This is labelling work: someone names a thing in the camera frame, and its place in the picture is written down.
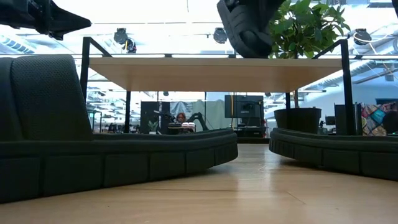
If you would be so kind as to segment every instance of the computer monitor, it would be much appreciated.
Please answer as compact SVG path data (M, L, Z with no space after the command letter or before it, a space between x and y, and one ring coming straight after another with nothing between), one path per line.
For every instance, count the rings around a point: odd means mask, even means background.
M263 118L263 96L225 95L225 118Z

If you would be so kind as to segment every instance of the sofa backrest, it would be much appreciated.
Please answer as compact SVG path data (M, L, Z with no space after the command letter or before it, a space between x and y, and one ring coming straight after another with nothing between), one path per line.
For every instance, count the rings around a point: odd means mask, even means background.
M24 139L93 139L72 56L15 58L10 72L12 93Z
M0 141L23 140L11 89L13 58L0 58Z

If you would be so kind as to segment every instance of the desk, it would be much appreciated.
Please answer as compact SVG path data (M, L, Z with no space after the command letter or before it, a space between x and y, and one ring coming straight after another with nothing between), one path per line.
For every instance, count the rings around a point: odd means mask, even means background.
M102 52L103 58L90 58L90 45ZM341 58L318 59L341 47ZM312 59L254 58L113 58L91 37L83 38L80 84L86 98L89 67L126 90L126 121L130 120L131 91L228 91L290 92L311 84L339 70L343 71L346 105L352 105L348 41L341 39ZM346 107L348 117L354 115ZM355 123L347 119L347 130L354 134Z

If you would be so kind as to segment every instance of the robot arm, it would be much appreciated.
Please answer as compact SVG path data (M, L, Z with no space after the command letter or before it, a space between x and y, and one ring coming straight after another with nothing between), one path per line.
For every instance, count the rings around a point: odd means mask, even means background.
M218 13L229 42L244 58L268 58L268 23L285 0L220 0Z
M90 20L59 8L51 0L0 0L0 24L35 29L57 40L91 26Z
M194 120L198 120L200 122L201 128L204 131L208 131L209 129L206 126L205 120L203 120L203 116L201 113L194 113L186 122L194 122Z

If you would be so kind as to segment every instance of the black plant pot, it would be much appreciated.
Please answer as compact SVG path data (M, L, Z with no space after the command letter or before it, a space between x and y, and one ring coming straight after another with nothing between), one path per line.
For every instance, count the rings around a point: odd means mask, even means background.
M291 108L274 111L278 128L317 134L322 110L319 108Z

